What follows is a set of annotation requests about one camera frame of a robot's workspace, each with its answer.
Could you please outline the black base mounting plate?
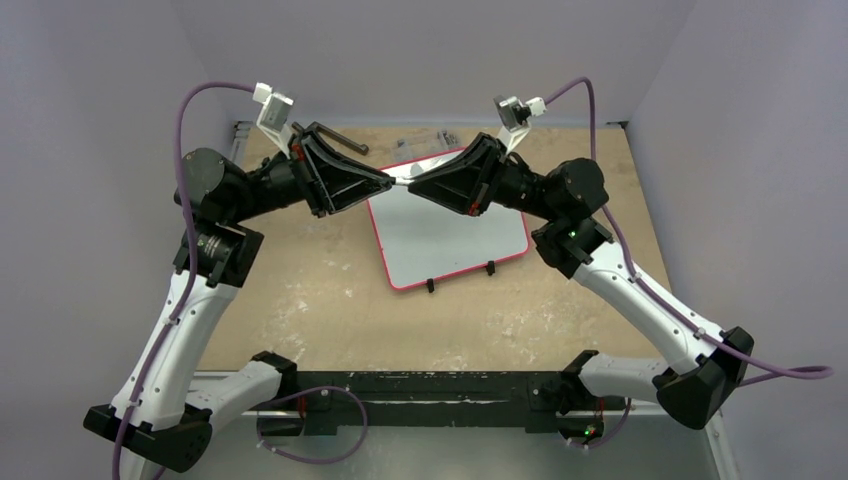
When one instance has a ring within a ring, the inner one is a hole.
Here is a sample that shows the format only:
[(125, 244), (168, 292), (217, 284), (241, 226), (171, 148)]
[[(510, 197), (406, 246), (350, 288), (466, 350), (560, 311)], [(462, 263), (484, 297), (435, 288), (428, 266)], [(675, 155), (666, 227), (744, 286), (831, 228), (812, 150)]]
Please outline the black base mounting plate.
[(284, 393), (302, 400), (265, 406), (266, 437), (334, 435), (341, 427), (518, 428), (526, 433), (597, 426), (621, 397), (578, 393), (558, 371), (303, 371)]

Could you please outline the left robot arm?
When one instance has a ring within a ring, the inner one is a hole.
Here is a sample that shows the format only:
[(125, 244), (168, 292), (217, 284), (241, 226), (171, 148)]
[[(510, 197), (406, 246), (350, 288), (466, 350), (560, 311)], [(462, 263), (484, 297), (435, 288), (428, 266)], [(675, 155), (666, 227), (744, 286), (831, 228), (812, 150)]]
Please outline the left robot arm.
[(338, 153), (309, 129), (252, 171), (210, 148), (179, 155), (176, 167), (175, 199), (188, 223), (163, 310), (125, 384), (84, 419), (87, 430), (113, 443), (116, 479), (189, 470), (214, 434), (255, 406), (303, 409), (296, 364), (268, 351), (212, 387), (190, 388), (263, 242), (244, 223), (301, 202), (323, 217), (395, 184), (389, 174)]

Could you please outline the clear plastic box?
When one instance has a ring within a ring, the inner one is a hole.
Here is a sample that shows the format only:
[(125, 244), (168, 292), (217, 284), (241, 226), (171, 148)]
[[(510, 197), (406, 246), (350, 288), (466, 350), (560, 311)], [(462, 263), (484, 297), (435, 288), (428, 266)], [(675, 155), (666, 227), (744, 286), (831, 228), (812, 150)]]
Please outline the clear plastic box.
[(398, 139), (392, 149), (396, 163), (438, 155), (461, 146), (458, 135), (447, 129)]

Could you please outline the red framed whiteboard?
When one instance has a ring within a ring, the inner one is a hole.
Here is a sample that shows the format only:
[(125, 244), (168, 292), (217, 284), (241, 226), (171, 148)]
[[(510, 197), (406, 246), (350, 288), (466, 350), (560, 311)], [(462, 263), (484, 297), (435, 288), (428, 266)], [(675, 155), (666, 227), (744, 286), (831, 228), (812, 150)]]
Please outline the red framed whiteboard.
[(530, 248), (525, 216), (497, 204), (470, 217), (392, 187), (366, 205), (388, 283), (398, 291), (486, 271), (488, 261), (496, 266)]

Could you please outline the aluminium frame rail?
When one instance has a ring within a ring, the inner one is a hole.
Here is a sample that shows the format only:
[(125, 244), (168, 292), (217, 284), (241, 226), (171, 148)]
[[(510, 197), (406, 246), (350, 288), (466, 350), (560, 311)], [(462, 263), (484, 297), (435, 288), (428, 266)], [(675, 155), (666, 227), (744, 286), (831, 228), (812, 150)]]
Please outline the aluminium frame rail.
[[(242, 166), (254, 124), (251, 120), (237, 120), (233, 125), (232, 140), (227, 157), (236, 165)], [(198, 370), (201, 372), (237, 370), (236, 351), (229, 345), (229, 327), (222, 318), (211, 336), (204, 351)]]

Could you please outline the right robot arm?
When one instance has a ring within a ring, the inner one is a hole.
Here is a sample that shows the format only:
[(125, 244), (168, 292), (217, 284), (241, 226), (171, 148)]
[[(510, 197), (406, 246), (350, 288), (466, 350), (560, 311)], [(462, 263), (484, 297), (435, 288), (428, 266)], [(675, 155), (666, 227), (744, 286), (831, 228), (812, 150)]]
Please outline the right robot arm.
[(455, 158), (414, 173), (407, 188), (460, 215), (477, 217), (498, 204), (542, 219), (532, 239), (543, 262), (611, 305), (659, 352), (656, 360), (582, 352), (562, 373), (563, 411), (620, 396), (656, 403), (679, 424), (701, 429), (741, 385), (753, 337), (700, 317), (634, 264), (594, 217), (609, 198), (594, 160), (567, 160), (540, 174), (481, 134)]

